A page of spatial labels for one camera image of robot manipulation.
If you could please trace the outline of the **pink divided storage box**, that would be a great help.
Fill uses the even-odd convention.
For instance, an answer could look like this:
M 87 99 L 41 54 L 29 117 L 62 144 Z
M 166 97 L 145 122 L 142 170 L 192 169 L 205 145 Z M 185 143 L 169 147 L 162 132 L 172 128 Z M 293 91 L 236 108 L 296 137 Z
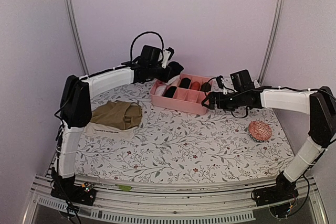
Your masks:
M 205 82 L 208 82 L 211 84 L 211 86 L 213 86 L 213 80 L 208 77 L 195 76 L 191 74 L 181 74 L 180 81 L 183 78 L 191 79 L 191 84 L 197 81 L 201 84 L 201 86 Z M 150 90 L 152 104 L 154 106 L 159 106 L 159 107 L 166 108 L 166 109 L 172 109 L 172 110 L 187 112 L 191 114 L 204 115 L 207 112 L 207 108 L 203 107 L 201 105 L 201 102 L 205 98 L 205 95 L 208 92 L 205 93 L 200 90 L 199 91 L 191 90 L 190 87 L 188 89 L 179 88 L 179 84 L 177 86 L 177 90 L 174 94 L 174 97 L 166 98 L 163 96 L 160 97 L 160 96 L 154 95 L 154 93 L 158 86 L 167 86 L 166 90 L 170 86 L 168 86 L 166 83 L 163 83 L 161 81 L 156 81 Z

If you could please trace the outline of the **khaki underwear cream waistband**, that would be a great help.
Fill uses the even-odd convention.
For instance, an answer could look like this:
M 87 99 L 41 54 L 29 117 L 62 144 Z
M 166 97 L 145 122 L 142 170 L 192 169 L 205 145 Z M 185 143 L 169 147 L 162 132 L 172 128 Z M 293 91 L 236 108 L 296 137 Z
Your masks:
M 142 108 L 133 102 L 108 101 L 92 112 L 83 134 L 90 137 L 131 139 L 142 121 Z

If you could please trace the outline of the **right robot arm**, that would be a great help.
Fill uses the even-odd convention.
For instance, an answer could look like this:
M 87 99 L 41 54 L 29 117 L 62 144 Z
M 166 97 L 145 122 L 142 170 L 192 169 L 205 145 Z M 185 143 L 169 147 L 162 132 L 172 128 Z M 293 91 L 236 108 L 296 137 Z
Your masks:
M 335 143 L 335 96 L 328 86 L 256 87 L 248 70 L 232 73 L 230 79 L 233 88 L 224 85 L 222 76 L 215 77 L 219 91 L 212 91 L 209 86 L 202 88 L 205 98 L 201 105 L 230 112 L 240 107 L 274 109 L 287 136 L 306 138 L 296 144 L 295 157 L 277 176 L 276 186 L 271 190 L 271 196 L 282 201 L 291 194 L 296 181 Z

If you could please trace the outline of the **olive rolled underwear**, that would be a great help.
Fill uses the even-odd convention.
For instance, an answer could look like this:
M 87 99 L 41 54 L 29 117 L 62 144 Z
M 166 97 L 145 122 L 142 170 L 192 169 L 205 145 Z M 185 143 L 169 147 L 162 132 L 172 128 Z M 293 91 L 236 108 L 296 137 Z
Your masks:
M 208 82 L 205 82 L 202 84 L 200 91 L 205 92 L 205 93 L 210 92 L 211 88 L 212 88 L 211 84 Z

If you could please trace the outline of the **beige rolled underwear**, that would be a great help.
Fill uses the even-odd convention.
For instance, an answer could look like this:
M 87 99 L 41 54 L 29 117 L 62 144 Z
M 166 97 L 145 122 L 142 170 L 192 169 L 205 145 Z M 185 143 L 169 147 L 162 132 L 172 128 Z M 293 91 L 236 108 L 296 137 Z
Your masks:
M 175 86 L 175 87 L 177 87 L 179 81 L 180 81 L 180 75 L 175 76 L 175 77 L 173 77 L 171 80 L 169 80 L 169 81 L 167 82 L 167 85 L 168 85 L 168 86 Z

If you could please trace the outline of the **black rolled underwear back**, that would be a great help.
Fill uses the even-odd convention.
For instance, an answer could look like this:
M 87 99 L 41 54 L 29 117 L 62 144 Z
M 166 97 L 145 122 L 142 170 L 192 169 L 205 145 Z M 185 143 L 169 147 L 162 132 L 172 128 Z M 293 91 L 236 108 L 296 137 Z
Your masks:
M 191 79 L 189 79 L 189 78 L 183 78 L 180 81 L 179 88 L 188 89 L 190 87 L 190 84 L 191 84 Z

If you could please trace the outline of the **black rolled underwear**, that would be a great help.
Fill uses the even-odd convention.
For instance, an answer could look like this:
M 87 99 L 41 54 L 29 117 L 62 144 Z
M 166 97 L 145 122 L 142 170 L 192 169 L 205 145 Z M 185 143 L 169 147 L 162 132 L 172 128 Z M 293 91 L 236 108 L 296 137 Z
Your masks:
M 169 88 L 167 88 L 167 90 L 164 92 L 163 97 L 166 98 L 173 98 L 174 94 L 177 90 L 176 86 L 170 86 Z
M 190 87 L 190 84 L 191 84 L 191 79 L 189 79 L 189 78 L 183 78 L 180 81 L 179 88 L 188 89 Z

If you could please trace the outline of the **black rolled underwear front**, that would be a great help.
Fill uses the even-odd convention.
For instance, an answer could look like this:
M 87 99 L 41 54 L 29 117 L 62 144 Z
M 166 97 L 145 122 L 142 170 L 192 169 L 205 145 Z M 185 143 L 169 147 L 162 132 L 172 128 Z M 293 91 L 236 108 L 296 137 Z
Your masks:
M 164 92 L 163 97 L 166 98 L 173 98 L 174 94 L 177 90 L 176 86 L 170 86 L 169 88 L 167 88 L 167 90 Z

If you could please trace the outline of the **white folded cloth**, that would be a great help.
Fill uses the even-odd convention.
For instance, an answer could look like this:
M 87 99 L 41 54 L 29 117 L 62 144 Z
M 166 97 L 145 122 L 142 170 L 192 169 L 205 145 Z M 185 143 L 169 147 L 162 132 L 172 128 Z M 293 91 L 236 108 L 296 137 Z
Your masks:
M 154 95 L 161 97 L 165 93 L 166 87 L 167 86 L 158 86 L 157 89 L 155 90 Z

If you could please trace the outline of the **floral table mat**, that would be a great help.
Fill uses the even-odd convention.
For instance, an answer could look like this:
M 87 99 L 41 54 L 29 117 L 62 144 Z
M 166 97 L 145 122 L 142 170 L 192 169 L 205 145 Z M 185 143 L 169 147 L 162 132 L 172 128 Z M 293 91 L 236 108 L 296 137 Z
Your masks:
M 184 113 L 154 106 L 153 85 L 121 86 L 91 99 L 93 109 L 108 101 L 134 102 L 142 108 L 142 121 L 129 140 L 82 132 L 75 175 L 136 183 L 221 183 L 275 177 L 293 160 L 273 110 Z M 270 140 L 250 137 L 252 121 L 270 126 Z

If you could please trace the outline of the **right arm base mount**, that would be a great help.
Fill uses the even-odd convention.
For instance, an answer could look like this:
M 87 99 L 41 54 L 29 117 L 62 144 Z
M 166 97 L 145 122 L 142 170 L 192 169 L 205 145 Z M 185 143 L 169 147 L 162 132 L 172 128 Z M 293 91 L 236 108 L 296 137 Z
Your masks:
M 270 187 L 257 187 L 251 192 L 251 199 L 257 206 L 271 205 L 282 201 L 287 203 L 270 207 L 270 213 L 276 218 L 286 218 L 291 213 L 299 196 L 296 182 L 290 182 L 283 173 L 276 178 L 276 184 Z

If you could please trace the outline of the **right aluminium frame post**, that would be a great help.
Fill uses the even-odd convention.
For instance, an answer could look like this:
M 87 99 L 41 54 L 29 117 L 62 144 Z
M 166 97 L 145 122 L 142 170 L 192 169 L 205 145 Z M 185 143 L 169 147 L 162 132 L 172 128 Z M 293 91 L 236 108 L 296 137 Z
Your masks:
M 277 38 L 277 32 L 278 32 L 278 27 L 279 27 L 280 20 L 281 20 L 281 13 L 284 7 L 284 2 L 285 0 L 276 0 L 272 26 L 271 26 L 267 46 L 266 46 L 265 55 L 264 55 L 264 58 L 261 64 L 261 69 L 260 69 L 259 76 L 258 76 L 258 82 L 260 84 L 263 84 L 266 74 L 267 74 L 268 67 L 271 62 L 272 52 L 273 52 L 274 45 L 275 45 L 276 38 Z

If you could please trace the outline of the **aluminium frame post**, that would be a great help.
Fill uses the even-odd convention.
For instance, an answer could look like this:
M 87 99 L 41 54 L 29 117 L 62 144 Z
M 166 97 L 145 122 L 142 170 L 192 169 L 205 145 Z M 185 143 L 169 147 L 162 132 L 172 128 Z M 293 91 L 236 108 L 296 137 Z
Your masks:
M 75 11 L 74 11 L 74 6 L 72 3 L 72 0 L 64 0 L 65 2 L 65 7 L 68 15 L 68 20 L 69 20 L 69 25 L 70 25 L 70 30 L 72 33 L 75 49 L 78 55 L 79 63 L 81 66 L 81 70 L 83 74 L 89 74 L 89 69 L 86 63 L 86 59 L 83 53 L 83 48 L 79 36 L 79 31 L 77 27 L 77 22 L 76 22 L 76 17 L 75 17 Z
M 278 27 L 279 27 L 280 20 L 281 20 L 281 13 L 284 7 L 284 2 L 285 0 L 276 0 L 272 26 L 271 26 L 267 46 L 266 46 L 265 55 L 264 55 L 264 58 L 261 64 L 261 69 L 260 69 L 259 76 L 258 76 L 258 82 L 260 84 L 263 84 L 266 74 L 267 74 L 268 67 L 271 62 L 272 52 L 273 52 L 274 45 L 275 45 L 276 38 L 277 38 L 277 32 L 278 32 Z

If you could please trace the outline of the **left aluminium frame post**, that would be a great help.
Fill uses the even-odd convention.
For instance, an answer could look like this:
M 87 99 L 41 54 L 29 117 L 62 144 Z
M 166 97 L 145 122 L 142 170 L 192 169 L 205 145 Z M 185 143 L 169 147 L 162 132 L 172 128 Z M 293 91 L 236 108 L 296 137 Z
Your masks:
M 65 7 L 68 15 L 68 20 L 69 20 L 69 25 L 70 25 L 70 30 L 72 33 L 75 49 L 78 55 L 79 63 L 81 66 L 81 70 L 83 74 L 89 74 L 89 69 L 86 63 L 86 59 L 83 53 L 83 48 L 79 36 L 79 31 L 77 27 L 77 22 L 76 22 L 76 17 L 75 17 L 75 11 L 74 11 L 74 6 L 72 3 L 72 0 L 64 0 L 65 2 Z

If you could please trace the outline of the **aluminium front rail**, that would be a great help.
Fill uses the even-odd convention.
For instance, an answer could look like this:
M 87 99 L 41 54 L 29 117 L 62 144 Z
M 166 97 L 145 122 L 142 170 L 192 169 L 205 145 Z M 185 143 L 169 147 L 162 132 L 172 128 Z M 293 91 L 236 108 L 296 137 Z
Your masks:
M 93 206 L 78 206 L 67 217 L 67 205 L 51 196 L 51 176 L 37 175 L 29 191 L 22 223 L 330 223 L 314 178 L 297 181 L 299 196 L 289 217 L 270 213 L 275 205 L 257 206 L 251 192 L 274 185 L 272 178 L 213 184 L 144 184 L 77 176 L 77 185 L 92 182 Z M 122 191 L 118 185 L 131 186 Z

